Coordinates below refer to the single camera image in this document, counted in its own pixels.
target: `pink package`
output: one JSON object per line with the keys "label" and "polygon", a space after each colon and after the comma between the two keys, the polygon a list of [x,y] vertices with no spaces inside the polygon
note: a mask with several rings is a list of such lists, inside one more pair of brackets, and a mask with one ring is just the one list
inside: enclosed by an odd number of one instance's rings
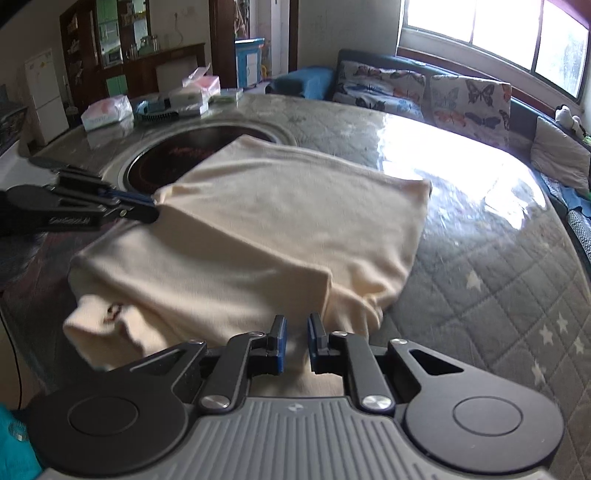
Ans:
{"label": "pink package", "polygon": [[84,130],[90,132],[105,125],[121,122],[133,113],[126,95],[105,98],[90,105],[81,115]]}
{"label": "pink package", "polygon": [[187,78],[183,79],[183,87],[201,88],[203,101],[207,102],[213,95],[220,93],[220,77],[217,75],[205,75],[211,64],[207,67],[199,67]]}

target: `white refrigerator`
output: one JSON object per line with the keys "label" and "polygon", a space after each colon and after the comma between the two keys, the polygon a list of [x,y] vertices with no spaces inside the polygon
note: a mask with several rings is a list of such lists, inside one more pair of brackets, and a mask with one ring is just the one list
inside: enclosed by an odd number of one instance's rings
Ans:
{"label": "white refrigerator", "polygon": [[44,51],[24,65],[25,102],[35,140],[47,145],[68,130],[51,50]]}

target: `butterfly pillow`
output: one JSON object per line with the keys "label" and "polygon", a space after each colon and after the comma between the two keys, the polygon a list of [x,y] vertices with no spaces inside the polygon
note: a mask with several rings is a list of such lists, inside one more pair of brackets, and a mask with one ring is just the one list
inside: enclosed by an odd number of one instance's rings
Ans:
{"label": "butterfly pillow", "polygon": [[431,109],[439,128],[506,148],[510,108],[508,83],[454,75],[431,77]]}
{"label": "butterfly pillow", "polygon": [[347,103],[424,122],[421,107],[413,101],[385,95],[364,85],[341,81],[337,84],[334,102]]}
{"label": "butterfly pillow", "polygon": [[341,84],[357,84],[377,94],[408,100],[420,109],[425,92],[424,75],[411,70],[386,70],[356,61],[340,63],[337,90]]}

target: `quilted mattress cover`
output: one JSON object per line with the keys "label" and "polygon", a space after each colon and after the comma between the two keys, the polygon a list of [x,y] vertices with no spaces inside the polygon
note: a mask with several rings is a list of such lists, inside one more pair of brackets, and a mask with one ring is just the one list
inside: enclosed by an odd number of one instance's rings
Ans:
{"label": "quilted mattress cover", "polygon": [[[430,179],[413,271],[370,341],[408,338],[547,395],[566,422],[552,473],[591,480],[589,283],[525,165],[429,125],[336,103],[245,95],[216,118],[273,122],[290,130],[299,146],[387,174]],[[99,171],[134,145],[145,148],[154,136],[183,125],[136,126],[125,139],[94,151],[74,131],[45,154]],[[49,390],[92,375],[61,323],[75,307],[66,281],[69,260],[96,236],[47,235],[2,299],[17,344]]]}

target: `cream towel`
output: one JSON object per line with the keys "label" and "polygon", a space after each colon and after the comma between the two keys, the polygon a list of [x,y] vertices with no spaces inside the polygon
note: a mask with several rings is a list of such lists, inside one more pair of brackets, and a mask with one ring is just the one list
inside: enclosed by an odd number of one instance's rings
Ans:
{"label": "cream towel", "polygon": [[189,338],[209,346],[288,319],[286,372],[266,395],[335,395],[314,375],[306,319],[368,336],[400,294],[423,229],[428,181],[401,180],[242,137],[156,193],[152,225],[121,223],[72,262],[79,306],[64,332],[113,368]]}

